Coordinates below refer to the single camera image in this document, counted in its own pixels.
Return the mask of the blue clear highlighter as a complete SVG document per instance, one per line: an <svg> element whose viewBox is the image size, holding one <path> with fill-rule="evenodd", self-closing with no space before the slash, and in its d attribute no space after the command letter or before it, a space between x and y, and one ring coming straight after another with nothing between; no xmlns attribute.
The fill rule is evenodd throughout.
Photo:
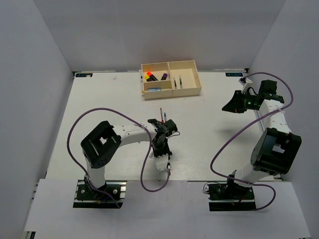
<svg viewBox="0 0 319 239"><path fill-rule="evenodd" d="M147 92L157 92L157 91L161 91L161 89L160 88L147 89Z"/></svg>

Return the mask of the orange cap highlighter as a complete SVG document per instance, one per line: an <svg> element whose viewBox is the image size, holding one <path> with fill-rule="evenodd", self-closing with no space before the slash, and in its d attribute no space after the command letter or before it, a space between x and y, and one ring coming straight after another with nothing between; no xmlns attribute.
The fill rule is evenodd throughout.
<svg viewBox="0 0 319 239"><path fill-rule="evenodd" d="M152 72L147 72L147 75L151 78L152 81L158 81Z"/></svg>

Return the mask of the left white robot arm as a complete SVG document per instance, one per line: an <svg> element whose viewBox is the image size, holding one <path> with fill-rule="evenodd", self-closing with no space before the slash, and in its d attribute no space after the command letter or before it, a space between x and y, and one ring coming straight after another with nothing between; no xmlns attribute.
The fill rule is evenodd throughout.
<svg viewBox="0 0 319 239"><path fill-rule="evenodd" d="M177 126L170 119L164 123L149 119L141 127L137 124L112 126L108 121L99 123L81 142L91 182L88 193L95 199L104 196L105 165L110 162L119 147L128 144L150 141L157 170L167 171L172 156L168 138L176 132Z"/></svg>

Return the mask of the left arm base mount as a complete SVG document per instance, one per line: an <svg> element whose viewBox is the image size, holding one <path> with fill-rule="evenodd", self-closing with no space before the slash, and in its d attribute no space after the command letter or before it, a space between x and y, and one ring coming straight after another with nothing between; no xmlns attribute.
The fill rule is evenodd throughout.
<svg viewBox="0 0 319 239"><path fill-rule="evenodd" d="M106 181L104 188L100 188L100 190L109 193L116 203L110 196L93 191L84 180L79 180L75 191L73 208L120 209L122 207L126 193L126 182Z"/></svg>

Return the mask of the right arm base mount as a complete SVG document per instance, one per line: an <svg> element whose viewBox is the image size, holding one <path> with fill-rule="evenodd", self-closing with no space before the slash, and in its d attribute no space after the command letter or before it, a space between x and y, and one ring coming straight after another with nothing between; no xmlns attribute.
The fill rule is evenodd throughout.
<svg viewBox="0 0 319 239"><path fill-rule="evenodd" d="M210 212L239 212L256 210L255 195L252 188L235 188L231 192L226 183L207 182L203 193L208 195Z"/></svg>

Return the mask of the wooden compartment box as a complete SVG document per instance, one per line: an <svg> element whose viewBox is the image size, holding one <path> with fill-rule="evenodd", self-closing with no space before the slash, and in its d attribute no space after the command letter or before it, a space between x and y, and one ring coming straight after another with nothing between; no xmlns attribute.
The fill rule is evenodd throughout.
<svg viewBox="0 0 319 239"><path fill-rule="evenodd" d="M147 72L152 72L158 81L147 82ZM167 79L161 81L163 73L167 73ZM202 89L194 60L142 64L141 74L145 100L198 96ZM179 88L178 75L182 77L183 89ZM174 88L173 77L176 79L177 89ZM147 92L147 89L153 88L160 88L161 91Z"/></svg>

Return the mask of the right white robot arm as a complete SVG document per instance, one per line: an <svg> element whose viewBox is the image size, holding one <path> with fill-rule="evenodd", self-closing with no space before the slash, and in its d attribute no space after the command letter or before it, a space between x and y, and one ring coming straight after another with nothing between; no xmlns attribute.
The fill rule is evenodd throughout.
<svg viewBox="0 0 319 239"><path fill-rule="evenodd" d="M277 94L277 83L263 80L259 91L250 93L252 82L241 78L243 86L222 108L225 112L241 114L247 110L258 111L264 132L254 147L250 162L232 173L233 181L226 184L226 195L232 199L243 193L243 187L272 175L288 173L301 146L300 136L292 133L282 111L284 98Z"/></svg>

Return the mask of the green clear pen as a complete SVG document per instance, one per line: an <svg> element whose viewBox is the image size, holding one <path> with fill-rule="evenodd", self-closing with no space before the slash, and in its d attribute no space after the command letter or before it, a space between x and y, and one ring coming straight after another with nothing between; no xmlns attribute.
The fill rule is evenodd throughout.
<svg viewBox="0 0 319 239"><path fill-rule="evenodd" d="M182 77L181 75L178 75L178 80L179 80L179 88L183 89L183 83L182 83Z"/></svg>

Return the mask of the red pen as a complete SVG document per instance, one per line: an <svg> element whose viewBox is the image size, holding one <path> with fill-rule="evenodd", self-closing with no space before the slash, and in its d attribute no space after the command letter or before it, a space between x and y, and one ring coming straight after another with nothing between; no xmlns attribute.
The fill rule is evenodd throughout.
<svg viewBox="0 0 319 239"><path fill-rule="evenodd" d="M162 108L160 108L160 117L161 117L161 122L164 123Z"/></svg>

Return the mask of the table logo sticker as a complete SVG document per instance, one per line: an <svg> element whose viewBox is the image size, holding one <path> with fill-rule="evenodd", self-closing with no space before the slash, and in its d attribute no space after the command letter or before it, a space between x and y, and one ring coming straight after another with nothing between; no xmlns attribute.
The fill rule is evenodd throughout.
<svg viewBox="0 0 319 239"><path fill-rule="evenodd" d="M239 72L226 72L226 77L243 77L243 73Z"/></svg>
<svg viewBox="0 0 319 239"><path fill-rule="evenodd" d="M76 78L86 78L86 77L92 77L93 74L92 73L76 73L75 77Z"/></svg>

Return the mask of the right table logo sticker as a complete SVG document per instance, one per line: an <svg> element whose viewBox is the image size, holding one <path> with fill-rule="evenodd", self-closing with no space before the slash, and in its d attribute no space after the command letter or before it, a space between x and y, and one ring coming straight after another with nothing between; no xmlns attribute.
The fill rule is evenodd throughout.
<svg viewBox="0 0 319 239"><path fill-rule="evenodd" d="M226 72L226 77L243 77L243 73L239 72Z"/></svg>

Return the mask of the purple cap highlighter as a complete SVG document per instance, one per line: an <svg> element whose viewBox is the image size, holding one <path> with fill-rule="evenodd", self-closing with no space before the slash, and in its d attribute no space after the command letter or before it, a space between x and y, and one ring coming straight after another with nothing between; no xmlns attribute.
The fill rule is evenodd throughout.
<svg viewBox="0 0 319 239"><path fill-rule="evenodd" d="M167 73L163 73L162 77L161 77L161 81L166 80L167 79Z"/></svg>

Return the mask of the black clear pen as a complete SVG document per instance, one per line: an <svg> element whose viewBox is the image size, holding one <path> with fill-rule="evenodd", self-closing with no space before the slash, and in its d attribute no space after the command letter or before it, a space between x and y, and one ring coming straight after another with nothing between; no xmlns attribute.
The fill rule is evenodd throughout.
<svg viewBox="0 0 319 239"><path fill-rule="evenodd" d="M173 77L173 82L174 82L174 88L177 89L177 83L175 77Z"/></svg>

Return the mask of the left table logo sticker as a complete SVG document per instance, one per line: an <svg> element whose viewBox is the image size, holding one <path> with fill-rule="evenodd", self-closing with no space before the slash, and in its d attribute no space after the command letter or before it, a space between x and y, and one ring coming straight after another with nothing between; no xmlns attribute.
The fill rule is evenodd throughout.
<svg viewBox="0 0 319 239"><path fill-rule="evenodd" d="M86 78L86 77L92 77L93 74L92 73L76 73L75 77L76 78Z"/></svg>

